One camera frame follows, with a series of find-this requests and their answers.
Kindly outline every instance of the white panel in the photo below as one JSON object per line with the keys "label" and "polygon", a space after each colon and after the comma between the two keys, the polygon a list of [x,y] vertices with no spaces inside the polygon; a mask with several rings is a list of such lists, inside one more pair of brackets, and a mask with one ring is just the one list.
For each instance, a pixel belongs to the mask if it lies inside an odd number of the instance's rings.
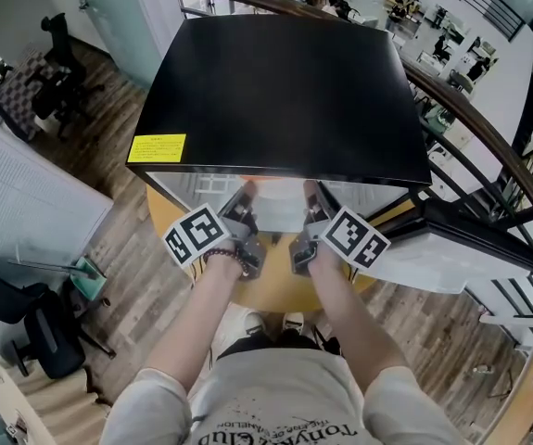
{"label": "white panel", "polygon": [[111,205],[0,130],[0,261],[74,261]]}
{"label": "white panel", "polygon": [[368,275],[438,293],[462,292],[468,282],[519,278],[521,267],[434,234],[393,242]]}

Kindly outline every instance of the shoe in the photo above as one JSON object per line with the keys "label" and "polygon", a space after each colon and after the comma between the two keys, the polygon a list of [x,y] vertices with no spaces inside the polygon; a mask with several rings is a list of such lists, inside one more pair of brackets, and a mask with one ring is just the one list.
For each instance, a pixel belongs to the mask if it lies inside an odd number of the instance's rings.
{"label": "shoe", "polygon": [[286,313],[285,319],[283,320],[283,331],[296,330],[301,335],[304,324],[305,319],[303,318],[303,313]]}
{"label": "shoe", "polygon": [[249,337],[256,333],[263,333],[265,331],[264,320],[257,311],[250,311],[244,318],[244,328]]}

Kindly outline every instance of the wooden floor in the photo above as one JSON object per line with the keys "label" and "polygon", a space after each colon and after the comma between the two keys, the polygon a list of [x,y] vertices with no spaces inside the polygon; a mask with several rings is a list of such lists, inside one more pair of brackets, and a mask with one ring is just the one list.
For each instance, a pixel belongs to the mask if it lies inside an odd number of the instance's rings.
{"label": "wooden floor", "polygon": [[[32,147],[115,203],[88,251],[108,278],[105,295],[111,306],[87,325],[118,352],[110,361],[87,350],[93,386],[114,401],[182,305],[189,281],[155,235],[144,183],[124,168],[145,93],[107,57],[83,46],[76,53],[89,71],[88,85],[106,86],[88,106],[95,121],[76,122],[67,142],[38,134]],[[498,327],[478,322],[479,309],[466,294],[378,282],[363,299],[405,351],[422,388],[473,439],[470,425],[487,426],[504,401],[489,396],[507,391],[508,371],[514,379],[521,372],[524,359],[513,342]],[[494,374],[474,374],[479,364],[492,365]]]}

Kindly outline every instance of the beaded bracelet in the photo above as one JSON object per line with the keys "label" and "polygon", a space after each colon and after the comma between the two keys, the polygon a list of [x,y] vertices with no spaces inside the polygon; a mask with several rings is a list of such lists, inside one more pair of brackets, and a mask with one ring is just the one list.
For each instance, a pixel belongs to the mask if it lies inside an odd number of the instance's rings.
{"label": "beaded bracelet", "polygon": [[202,258],[204,259],[204,263],[207,263],[207,260],[209,259],[210,256],[230,257],[231,259],[239,262],[239,265],[241,265],[241,270],[243,271],[244,277],[249,274],[249,268],[247,267],[247,264],[241,258],[237,250],[232,251],[232,250],[227,250],[226,248],[211,248],[204,253],[204,256],[202,256]]}

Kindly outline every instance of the office chair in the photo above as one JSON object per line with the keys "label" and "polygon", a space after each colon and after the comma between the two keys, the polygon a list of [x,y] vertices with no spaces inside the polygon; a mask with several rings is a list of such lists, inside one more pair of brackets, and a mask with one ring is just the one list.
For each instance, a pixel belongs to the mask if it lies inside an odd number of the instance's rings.
{"label": "office chair", "polygon": [[21,319],[30,344],[20,349],[11,341],[11,352],[25,376],[29,373],[23,360],[28,356],[37,359],[51,379],[77,371],[85,360],[79,337],[110,359],[116,356],[113,350],[104,348],[84,333],[71,312],[66,311],[60,296],[46,284],[19,289],[0,279],[0,321],[17,324]]}
{"label": "office chair", "polygon": [[42,74],[42,69],[42,67],[37,68],[25,81],[26,86],[34,81],[42,84],[32,99],[32,109],[35,115],[45,120],[54,114],[54,117],[60,122],[60,129],[57,134],[59,138],[62,138],[64,128],[69,124],[73,112],[80,114],[87,123],[91,123],[94,118],[82,108],[82,104],[92,93],[104,91],[105,86],[99,84],[91,89],[85,89],[82,86],[86,75],[84,68],[83,71],[78,72],[59,70],[50,79]]}

